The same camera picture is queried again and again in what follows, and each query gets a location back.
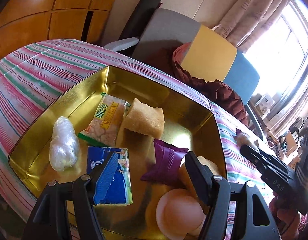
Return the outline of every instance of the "tablecloth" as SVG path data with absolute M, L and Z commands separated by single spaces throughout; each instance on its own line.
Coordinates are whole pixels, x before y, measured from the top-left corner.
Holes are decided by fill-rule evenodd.
M 253 165 L 243 158 L 234 141 L 235 129 L 257 137 L 242 123 L 202 94 L 154 69 L 116 52 L 78 40 L 42 41 L 22 47 L 0 60 L 0 194 L 26 221 L 36 199 L 8 164 L 8 155 L 32 122 L 60 95 L 95 71 L 115 65 L 165 85 L 210 109 L 217 121 L 224 150 L 228 181 L 252 180 L 267 203 L 272 191 Z M 233 226 L 230 206 L 226 238 Z M 79 239 L 71 228 L 73 239 Z

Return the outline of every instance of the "window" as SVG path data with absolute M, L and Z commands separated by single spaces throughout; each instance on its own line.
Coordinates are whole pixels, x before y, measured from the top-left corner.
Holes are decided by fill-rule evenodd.
M 255 94 L 268 93 L 277 102 L 303 70 L 308 54 L 308 28 L 303 19 L 289 3 L 278 21 L 245 54 L 260 75 Z

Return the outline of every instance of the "blue chair backrest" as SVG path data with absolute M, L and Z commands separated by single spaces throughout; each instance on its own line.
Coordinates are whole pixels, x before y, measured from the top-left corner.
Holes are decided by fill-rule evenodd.
M 257 87 L 259 74 L 244 54 L 237 51 L 233 65 L 223 82 L 229 85 L 246 105 Z

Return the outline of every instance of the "crumpled clear plastic bag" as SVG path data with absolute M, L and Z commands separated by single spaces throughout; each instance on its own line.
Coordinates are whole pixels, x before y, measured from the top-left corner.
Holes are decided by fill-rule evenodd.
M 72 167 L 78 158 L 79 142 L 71 121 L 61 116 L 53 127 L 50 143 L 50 164 L 56 171 Z

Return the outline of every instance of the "tray rim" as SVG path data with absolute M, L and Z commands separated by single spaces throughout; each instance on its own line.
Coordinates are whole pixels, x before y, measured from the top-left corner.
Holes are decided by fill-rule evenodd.
M 24 135 L 25 135 L 25 134 L 28 132 L 28 130 L 32 127 L 32 125 L 33 125 L 33 124 L 43 115 L 43 113 L 44 113 L 45 111 L 47 111 L 47 110 L 48 110 L 48 109 L 49 109 L 49 108 L 61 97 L 61 96 L 63 96 L 63 95 L 64 95 L 65 93 L 67 93 L 69 90 L 71 90 L 72 88 L 74 88 L 74 87 L 75 87 L 76 85 L 78 85 L 80 82 L 84 81 L 85 79 L 89 78 L 90 76 L 92 76 L 92 75 L 94 75 L 94 74 L 96 74 L 96 73 L 98 73 L 98 72 L 100 72 L 100 71 L 104 71 L 106 68 L 107 68 L 107 73 L 106 73 L 105 83 L 106 83 L 106 81 L 107 81 L 108 73 L 109 73 L 110 68 L 117 68 L 117 69 L 120 69 L 120 70 L 122 70 L 122 71 L 126 71 L 126 72 L 129 72 L 129 73 L 131 73 L 131 74 L 137 75 L 137 76 L 139 76 L 139 77 L 141 77 L 141 78 L 148 79 L 148 80 L 150 80 L 150 81 L 152 81 L 152 82 L 155 82 L 156 84 L 161 85 L 161 86 L 163 86 L 163 87 L 166 87 L 167 89 L 170 89 L 170 90 L 172 90 L 173 92 L 178 93 L 178 94 L 180 94 L 181 96 L 184 96 L 184 97 L 188 98 L 189 100 L 191 100 L 191 101 L 193 101 L 193 102 L 199 104 L 200 106 L 204 107 L 205 109 L 209 110 L 209 111 L 211 112 L 212 117 L 213 117 L 213 119 L 214 119 L 214 121 L 215 121 L 215 123 L 216 123 L 216 126 L 217 126 L 218 138 L 219 138 L 219 142 L 220 142 L 220 144 L 221 144 L 221 146 L 222 146 L 222 152 L 223 152 L 224 167 L 225 167 L 225 179 L 226 179 L 226 180 L 228 179 L 228 177 L 227 177 L 227 167 L 226 167 L 226 159 L 225 159 L 224 149 L 223 149 L 222 141 L 221 141 L 221 138 L 220 138 L 220 133 L 219 133 L 219 128 L 218 128 L 218 125 L 217 125 L 217 121 L 216 121 L 216 118 L 215 118 L 214 113 L 212 112 L 212 110 L 210 110 L 210 109 L 206 108 L 205 106 L 201 105 L 200 103 L 198 103 L 198 102 L 192 100 L 191 98 L 187 97 L 186 95 L 183 95 L 182 93 L 180 93 L 180 92 L 178 92 L 178 91 L 176 91 L 176 90 L 174 90 L 174 89 L 172 89 L 172 88 L 170 88 L 170 87 L 167 87 L 167 86 L 165 86 L 165 85 L 163 85 L 163 84 L 161 84 L 161 83 L 159 83 L 159 82 L 157 82 L 157 81 L 155 81 L 155 80 L 152 80 L 152 79 L 150 79 L 150 78 L 148 78 L 148 77 L 144 77 L 144 76 L 142 76 L 142 75 L 140 75 L 140 74 L 138 74 L 138 73 L 134 73 L 134 72 L 132 72 L 132 71 L 130 71 L 130 70 L 126 70 L 126 69 L 123 69 L 123 68 L 120 68 L 120 67 L 117 67 L 117 66 L 114 66 L 114 65 L 107 65 L 107 66 L 105 66 L 105 67 L 103 67 L 103 68 L 101 68 L 101 69 L 95 71 L 94 73 L 91 73 L 90 75 L 86 76 L 85 78 L 83 78 L 82 80 L 80 80 L 79 82 L 77 82 L 75 85 L 73 85 L 72 87 L 70 87 L 70 88 L 69 88 L 67 91 L 65 91 L 63 94 L 61 94 L 56 100 L 54 100 L 46 109 L 44 109 L 43 112 L 41 112 L 41 114 L 40 114 L 38 117 L 35 118 L 35 120 L 34 120 L 34 121 L 31 123 L 31 125 L 26 129 L 26 131 L 22 134 L 22 136 L 17 140 L 17 143 L 13 146 L 12 150 L 11 150 L 10 153 L 8 154 L 8 158 L 7 158 L 7 159 L 8 159 L 8 165 L 9 165 L 9 167 L 11 168 L 11 170 L 13 171 L 13 173 L 15 174 L 15 176 L 17 177 L 17 179 L 25 186 L 25 188 L 28 190 L 28 192 L 30 193 L 30 195 L 31 195 L 32 197 L 34 197 L 36 200 L 38 199 L 38 197 L 36 197 L 36 196 L 32 193 L 32 191 L 27 187 L 27 185 L 23 182 L 23 180 L 20 179 L 19 175 L 16 173 L 16 171 L 15 171 L 14 168 L 12 167 L 12 165 L 11 165 L 11 163 L 10 163 L 10 162 L 11 162 L 10 159 L 11 159 L 12 153 L 14 152 L 15 148 L 16 148 L 17 145 L 20 143 L 20 141 L 22 140 L 22 138 L 24 137 Z

